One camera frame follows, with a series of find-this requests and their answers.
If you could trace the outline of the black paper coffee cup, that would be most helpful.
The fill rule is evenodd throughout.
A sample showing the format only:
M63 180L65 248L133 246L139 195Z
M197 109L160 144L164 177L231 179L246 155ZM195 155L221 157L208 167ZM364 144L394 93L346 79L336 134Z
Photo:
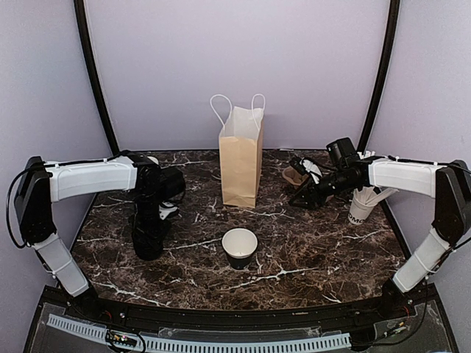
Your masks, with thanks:
M245 228L235 228L226 232L222 238L222 248L231 268L246 268L258 247L256 235Z

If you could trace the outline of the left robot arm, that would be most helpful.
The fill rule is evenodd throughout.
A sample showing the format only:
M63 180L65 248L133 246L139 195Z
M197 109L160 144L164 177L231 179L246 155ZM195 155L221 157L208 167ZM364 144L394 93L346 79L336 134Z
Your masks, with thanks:
M15 208L23 240L16 247L35 250L65 292L76 298L76 310L89 321L101 318L104 305L93 296L91 282L58 235L52 205L75 196L113 190L132 194L135 253L142 260L157 259L170 230L169 219L178 213L173 198L185 192L185 180L178 168L163 168L154 157L133 151L102 160L64 163L32 157L7 193L6 205Z

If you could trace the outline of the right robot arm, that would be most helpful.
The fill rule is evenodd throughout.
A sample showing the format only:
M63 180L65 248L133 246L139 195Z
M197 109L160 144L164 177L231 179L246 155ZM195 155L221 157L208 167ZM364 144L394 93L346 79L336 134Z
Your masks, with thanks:
M395 316L407 293L427 275L438 271L446 257L470 242L470 170L462 160L448 163L410 160L357 151L349 138L327 145L330 165L313 158L293 157L290 166L305 179L289 204L318 210L334 196L355 191L372 198L386 190L396 194L385 201L404 222L406 237L415 246L412 255L388 279L375 312L383 319Z

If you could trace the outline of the stack of black lids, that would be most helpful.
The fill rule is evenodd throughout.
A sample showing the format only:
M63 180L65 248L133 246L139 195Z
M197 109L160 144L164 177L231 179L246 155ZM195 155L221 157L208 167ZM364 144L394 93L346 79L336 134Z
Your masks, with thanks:
M136 255L145 261L153 261L163 253L163 241L160 238L147 236L135 236L132 238Z

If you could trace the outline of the cardboard cup carrier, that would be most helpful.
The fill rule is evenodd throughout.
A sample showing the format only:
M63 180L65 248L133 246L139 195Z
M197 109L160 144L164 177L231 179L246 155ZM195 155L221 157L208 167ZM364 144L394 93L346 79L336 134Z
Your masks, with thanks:
M310 179L308 174L301 175L293 167L288 166L282 172L282 177L294 188L301 186L306 180Z

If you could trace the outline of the white cup holding straws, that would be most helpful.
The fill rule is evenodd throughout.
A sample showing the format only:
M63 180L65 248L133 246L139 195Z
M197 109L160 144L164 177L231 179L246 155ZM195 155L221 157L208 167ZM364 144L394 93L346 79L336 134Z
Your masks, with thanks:
M354 197L350 205L347 219L351 224L361 225L369 217L374 208L375 205L364 204Z

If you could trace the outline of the wrapped paper straws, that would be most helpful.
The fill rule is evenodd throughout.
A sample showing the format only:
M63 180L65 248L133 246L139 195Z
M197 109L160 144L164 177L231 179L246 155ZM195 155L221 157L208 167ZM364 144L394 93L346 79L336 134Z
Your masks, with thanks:
M359 157L361 159L375 156L375 151L359 152ZM362 187L361 190L357 190L357 199L362 203L366 204L370 199L373 199L376 195L376 192L373 187Z

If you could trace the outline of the brown paper bag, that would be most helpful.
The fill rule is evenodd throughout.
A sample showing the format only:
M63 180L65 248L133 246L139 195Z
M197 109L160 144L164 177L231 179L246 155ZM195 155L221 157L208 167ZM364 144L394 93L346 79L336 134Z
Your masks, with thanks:
M236 207L256 205L261 178L265 96L256 93L249 109L229 105L219 133L219 162L223 203Z

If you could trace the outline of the left black frame post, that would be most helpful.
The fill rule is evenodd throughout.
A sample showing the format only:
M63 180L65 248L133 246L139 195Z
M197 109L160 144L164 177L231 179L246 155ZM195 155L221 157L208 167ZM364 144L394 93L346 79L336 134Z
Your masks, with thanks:
M95 100L96 108L110 151L112 154L116 154L119 152L120 148L118 146L116 134L112 127L109 112L107 110L107 105L105 102L105 96L102 91L99 73L96 67L96 61L91 43L91 35L88 28L85 1L74 0L73 3L77 28L79 31L80 44L82 47L82 54L85 61L85 67L88 72L88 79L91 85L91 90Z

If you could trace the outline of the black frame post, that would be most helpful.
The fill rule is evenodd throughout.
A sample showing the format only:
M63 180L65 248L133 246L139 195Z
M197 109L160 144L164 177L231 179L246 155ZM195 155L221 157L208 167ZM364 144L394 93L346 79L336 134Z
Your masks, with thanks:
M96 67L96 61L91 43L91 35L88 28L85 1L74 0L73 3L77 28L79 31L80 44L82 47L82 54L85 61L85 67L88 72L88 79L91 85L91 90L95 100L96 108L110 151L112 154L116 154L119 152L120 148L118 146L116 134L112 127L109 112L107 110L107 105L105 102L105 96L102 91L99 73Z
M372 134L389 71L389 63L392 56L399 14L400 0L391 0L389 2L389 11L383 39L383 46L380 54L380 61L378 64L378 72L375 78L375 84L372 90L372 96L366 113L363 129L361 131L361 136L357 145L357 151L363 152L366 150L367 144Z

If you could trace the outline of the right black frame post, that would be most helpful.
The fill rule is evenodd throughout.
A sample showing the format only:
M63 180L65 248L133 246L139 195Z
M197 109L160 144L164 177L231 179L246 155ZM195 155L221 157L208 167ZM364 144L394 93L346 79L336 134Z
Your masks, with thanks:
M389 71L389 63L392 56L399 14L400 0L391 0L389 2L389 11L383 39L383 46L380 54L380 61L378 64L378 72L375 78L375 84L372 90L372 96L366 113L363 129L361 131L361 136L357 145L357 151L363 152L366 150L367 144L372 134Z

